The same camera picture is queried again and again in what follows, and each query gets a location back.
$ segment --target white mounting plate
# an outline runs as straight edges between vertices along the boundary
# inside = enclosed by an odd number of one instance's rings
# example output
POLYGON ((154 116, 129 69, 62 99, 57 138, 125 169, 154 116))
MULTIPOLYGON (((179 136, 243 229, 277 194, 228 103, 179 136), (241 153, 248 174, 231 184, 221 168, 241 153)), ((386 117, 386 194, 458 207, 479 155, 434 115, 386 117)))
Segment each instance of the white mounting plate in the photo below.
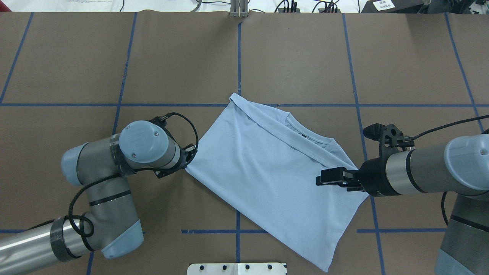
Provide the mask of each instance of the white mounting plate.
POLYGON ((287 275, 286 266, 285 263, 191 264, 187 275, 287 275))

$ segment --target sticker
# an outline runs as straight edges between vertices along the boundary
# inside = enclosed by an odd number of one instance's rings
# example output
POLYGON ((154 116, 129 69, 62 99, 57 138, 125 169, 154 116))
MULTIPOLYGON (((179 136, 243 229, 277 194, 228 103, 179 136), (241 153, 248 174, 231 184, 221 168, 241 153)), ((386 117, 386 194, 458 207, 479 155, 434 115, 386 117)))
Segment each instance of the sticker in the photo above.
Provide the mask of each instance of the sticker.
POLYGON ((374 6, 377 10, 388 10, 388 9, 392 9, 392 8, 395 8, 394 4, 392 4, 392 1, 391 0, 380 0, 380 1, 376 1, 374 2, 374 6))

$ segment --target white bracket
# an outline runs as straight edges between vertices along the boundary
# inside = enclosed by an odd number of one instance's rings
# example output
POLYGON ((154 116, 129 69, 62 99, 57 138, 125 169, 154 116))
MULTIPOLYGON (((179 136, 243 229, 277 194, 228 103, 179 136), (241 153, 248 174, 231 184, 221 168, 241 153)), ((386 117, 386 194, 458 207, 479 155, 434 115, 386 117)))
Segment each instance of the white bracket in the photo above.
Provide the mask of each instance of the white bracket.
POLYGON ((191 264, 187 275, 287 275, 285 263, 191 264))
POLYGON ((248 0, 231 0, 231 17, 248 17, 248 0))

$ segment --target light blue cloth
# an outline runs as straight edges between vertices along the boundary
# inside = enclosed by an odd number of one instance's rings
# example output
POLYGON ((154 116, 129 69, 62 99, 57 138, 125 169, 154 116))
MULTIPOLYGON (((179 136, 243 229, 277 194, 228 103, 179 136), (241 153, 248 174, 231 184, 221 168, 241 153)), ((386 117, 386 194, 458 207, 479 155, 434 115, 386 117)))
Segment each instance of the light blue cloth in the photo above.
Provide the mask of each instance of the light blue cloth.
POLYGON ((327 272, 368 194, 316 186, 316 176, 326 168, 355 165, 334 139, 311 132, 290 113, 235 93, 230 99, 200 140, 187 172, 327 272))

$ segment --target folded shirt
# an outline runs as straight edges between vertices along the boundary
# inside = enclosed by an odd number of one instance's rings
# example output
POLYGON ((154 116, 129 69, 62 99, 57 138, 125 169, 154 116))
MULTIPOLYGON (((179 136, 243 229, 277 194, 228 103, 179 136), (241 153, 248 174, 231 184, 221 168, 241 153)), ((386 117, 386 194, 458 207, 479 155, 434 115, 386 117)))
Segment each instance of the folded shirt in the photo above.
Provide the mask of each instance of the folded shirt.
POLYGON ((316 186, 320 171, 356 170, 334 139, 289 112, 232 94, 199 141, 187 172, 261 228, 327 272, 365 192, 316 186))

